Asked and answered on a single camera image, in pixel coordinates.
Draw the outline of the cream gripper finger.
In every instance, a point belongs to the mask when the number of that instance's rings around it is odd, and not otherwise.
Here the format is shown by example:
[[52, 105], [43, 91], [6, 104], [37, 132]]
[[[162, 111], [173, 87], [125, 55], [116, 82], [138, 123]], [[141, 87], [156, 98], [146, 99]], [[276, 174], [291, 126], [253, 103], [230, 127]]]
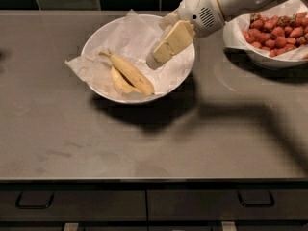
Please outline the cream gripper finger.
[[194, 36], [194, 26], [190, 21], [177, 21], [166, 37], [167, 43], [172, 50], [172, 57], [189, 47], [193, 43]]

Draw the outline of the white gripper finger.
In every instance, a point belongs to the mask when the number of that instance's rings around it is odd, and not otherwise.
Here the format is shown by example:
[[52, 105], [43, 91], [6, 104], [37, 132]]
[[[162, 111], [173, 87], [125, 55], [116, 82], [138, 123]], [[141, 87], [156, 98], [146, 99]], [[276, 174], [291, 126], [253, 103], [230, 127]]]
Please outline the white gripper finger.
[[177, 10], [167, 14], [160, 20], [159, 26], [163, 32], [146, 57], [146, 63], [151, 69], [161, 67], [172, 58], [172, 50], [167, 43], [166, 37], [178, 20], [179, 15]]

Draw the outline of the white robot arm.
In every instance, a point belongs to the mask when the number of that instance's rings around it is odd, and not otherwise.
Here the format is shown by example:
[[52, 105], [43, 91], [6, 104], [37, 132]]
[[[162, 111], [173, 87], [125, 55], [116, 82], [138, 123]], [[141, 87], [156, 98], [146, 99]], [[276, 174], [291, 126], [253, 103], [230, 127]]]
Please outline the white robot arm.
[[161, 38], [146, 57], [147, 65], [157, 69], [183, 51], [181, 43], [188, 39], [206, 38], [222, 29], [227, 21], [244, 13], [256, 13], [264, 7], [286, 0], [182, 0], [178, 8], [159, 23]]

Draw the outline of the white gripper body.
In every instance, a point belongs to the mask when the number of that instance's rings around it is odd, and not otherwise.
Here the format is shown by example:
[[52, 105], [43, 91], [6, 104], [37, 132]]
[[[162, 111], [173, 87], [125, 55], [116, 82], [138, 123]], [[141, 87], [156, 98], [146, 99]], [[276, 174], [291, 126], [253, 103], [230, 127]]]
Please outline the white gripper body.
[[225, 24], [218, 0], [182, 0], [178, 14], [190, 21], [198, 38], [210, 36]]

